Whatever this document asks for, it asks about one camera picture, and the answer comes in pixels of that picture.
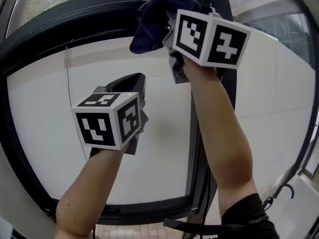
black and white marker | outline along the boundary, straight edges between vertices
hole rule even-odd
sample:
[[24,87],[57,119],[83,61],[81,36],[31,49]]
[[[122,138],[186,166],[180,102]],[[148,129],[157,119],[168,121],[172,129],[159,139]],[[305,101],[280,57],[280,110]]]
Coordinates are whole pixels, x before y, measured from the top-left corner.
[[71,108],[84,146],[121,150],[141,129],[139,93],[93,93]]
[[249,36],[239,24],[179,9],[173,48],[202,66],[237,69]]

forearm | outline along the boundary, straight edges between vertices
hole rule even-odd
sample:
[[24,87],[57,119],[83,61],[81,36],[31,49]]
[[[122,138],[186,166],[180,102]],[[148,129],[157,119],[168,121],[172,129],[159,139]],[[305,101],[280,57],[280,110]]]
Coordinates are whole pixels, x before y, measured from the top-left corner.
[[242,185],[252,179],[249,143],[215,69],[192,65],[187,76],[211,171],[219,188]]
[[97,223],[118,173],[123,153],[103,150],[93,156],[65,192],[56,211],[60,230],[85,237]]

brick floor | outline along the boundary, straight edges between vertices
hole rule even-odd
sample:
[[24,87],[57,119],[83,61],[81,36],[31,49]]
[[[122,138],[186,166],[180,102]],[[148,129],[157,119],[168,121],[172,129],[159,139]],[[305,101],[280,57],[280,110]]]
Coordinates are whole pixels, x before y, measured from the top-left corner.
[[165,228],[163,223],[134,226],[96,225],[96,236],[100,239],[181,239],[183,233]]

hand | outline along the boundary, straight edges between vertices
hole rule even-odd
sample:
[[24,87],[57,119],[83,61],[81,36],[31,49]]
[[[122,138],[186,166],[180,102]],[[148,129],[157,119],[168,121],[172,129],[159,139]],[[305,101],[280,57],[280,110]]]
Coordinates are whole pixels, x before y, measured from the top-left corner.
[[216,80],[217,70],[215,67],[203,67],[198,65],[191,59],[183,56],[184,59],[184,74],[189,80],[207,81]]

black sleeve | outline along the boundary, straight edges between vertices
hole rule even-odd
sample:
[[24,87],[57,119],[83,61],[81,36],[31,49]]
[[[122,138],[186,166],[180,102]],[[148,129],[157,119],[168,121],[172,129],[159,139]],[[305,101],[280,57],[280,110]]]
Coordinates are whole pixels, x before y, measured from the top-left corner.
[[[245,225],[251,220],[261,218],[266,215],[259,195],[252,194],[240,200],[229,208],[222,218],[222,224]],[[254,226],[246,226],[237,232],[219,235],[220,239],[279,239],[275,226],[270,221],[257,222]]]

